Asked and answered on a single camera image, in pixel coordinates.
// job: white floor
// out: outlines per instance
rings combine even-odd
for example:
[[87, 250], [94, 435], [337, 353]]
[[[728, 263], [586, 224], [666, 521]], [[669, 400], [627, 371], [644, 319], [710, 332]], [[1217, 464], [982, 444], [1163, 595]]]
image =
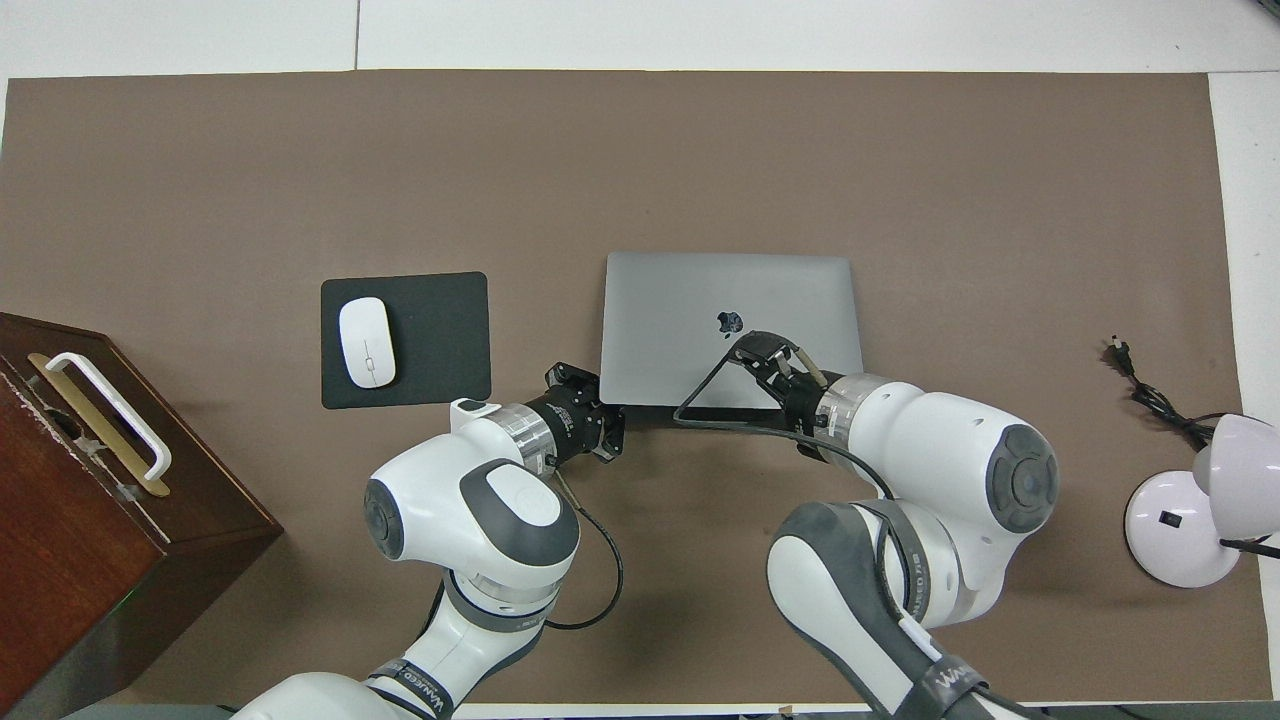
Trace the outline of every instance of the white floor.
[[12, 77], [356, 68], [1211, 73], [1240, 393], [1280, 423], [1280, 19], [1251, 0], [0, 0], [0, 99]]

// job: box handle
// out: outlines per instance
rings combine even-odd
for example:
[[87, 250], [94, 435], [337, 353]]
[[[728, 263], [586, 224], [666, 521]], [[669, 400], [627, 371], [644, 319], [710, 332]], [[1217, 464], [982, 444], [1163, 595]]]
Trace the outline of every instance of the box handle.
[[82, 373], [84, 373], [84, 377], [88, 378], [88, 382], [93, 383], [97, 392], [102, 393], [102, 397], [105, 397], [106, 401], [115, 407], [120, 416], [124, 418], [124, 421], [133, 428], [133, 432], [138, 433], [142, 442], [147, 443], [147, 447], [151, 448], [151, 452], [155, 454], [156, 459], [155, 462], [151, 464], [151, 468], [145, 473], [143, 478], [148, 482], [157, 482], [160, 475], [169, 469], [169, 462], [173, 460], [173, 455], [169, 452], [169, 446], [160, 439], [160, 436], [151, 429], [151, 425], [147, 425], [147, 421], [138, 415], [137, 410], [129, 405], [129, 401], [120, 396], [115, 387], [111, 386], [111, 382], [102, 375], [102, 373], [88, 357], [77, 352], [61, 352], [45, 364], [45, 369], [52, 373], [59, 373], [67, 366], [68, 363], [76, 365]]

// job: silver laptop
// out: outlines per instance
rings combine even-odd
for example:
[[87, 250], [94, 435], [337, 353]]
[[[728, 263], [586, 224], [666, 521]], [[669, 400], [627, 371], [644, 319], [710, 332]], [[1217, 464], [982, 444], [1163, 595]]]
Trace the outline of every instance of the silver laptop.
[[[754, 329], [791, 340], [824, 370], [860, 373], [849, 260], [612, 252], [604, 277], [600, 400], [677, 406], [730, 346]], [[777, 409], [751, 375], [732, 364], [691, 406]]]

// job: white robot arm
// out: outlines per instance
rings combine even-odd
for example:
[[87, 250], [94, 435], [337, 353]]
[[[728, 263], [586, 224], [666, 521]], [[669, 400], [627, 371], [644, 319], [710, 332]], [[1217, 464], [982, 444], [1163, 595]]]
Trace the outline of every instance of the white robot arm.
[[445, 569], [422, 635], [364, 683], [294, 675], [236, 717], [445, 720], [534, 648], [579, 542], [573, 510], [543, 480], [580, 454], [613, 460], [623, 432], [595, 375], [558, 364], [547, 380], [548, 392], [524, 405], [453, 402], [448, 434], [392, 459], [366, 486], [379, 551]]
[[[792, 368], [792, 356], [804, 368]], [[972, 400], [824, 373], [772, 333], [748, 333], [719, 366], [726, 361], [778, 401], [786, 429], [690, 421], [678, 411], [677, 421], [791, 437], [804, 455], [852, 470], [881, 495], [803, 505], [778, 529], [768, 583], [787, 623], [884, 717], [1030, 717], [991, 694], [925, 628], [989, 610], [1014, 551], [1048, 519], [1059, 471], [1044, 437]]]

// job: brown mat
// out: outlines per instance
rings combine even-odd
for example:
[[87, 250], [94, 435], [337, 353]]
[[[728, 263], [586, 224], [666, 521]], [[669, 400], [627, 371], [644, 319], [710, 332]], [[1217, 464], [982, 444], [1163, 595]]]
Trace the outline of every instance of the brown mat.
[[[986, 618], [937, 633], [1027, 700], [1270, 697], [1253, 560], [1151, 580], [1121, 514], [1190, 450], [1097, 352], [1123, 333], [1188, 413], [1239, 407], [1203, 76], [360, 72], [14, 81], [0, 306], [110, 334], [288, 534], [136, 700], [361, 675], [438, 574], [380, 559], [369, 473], [443, 406], [320, 405], [320, 283], [481, 270], [493, 398], [599, 361], [611, 250], [846, 255], [867, 368], [1036, 424], [1064, 483]], [[842, 702], [764, 584], [808, 500], [868, 488], [785, 441], [639, 430], [568, 479], [627, 560], [617, 612], [548, 632], [486, 702]], [[559, 619], [613, 569], [584, 548]]]

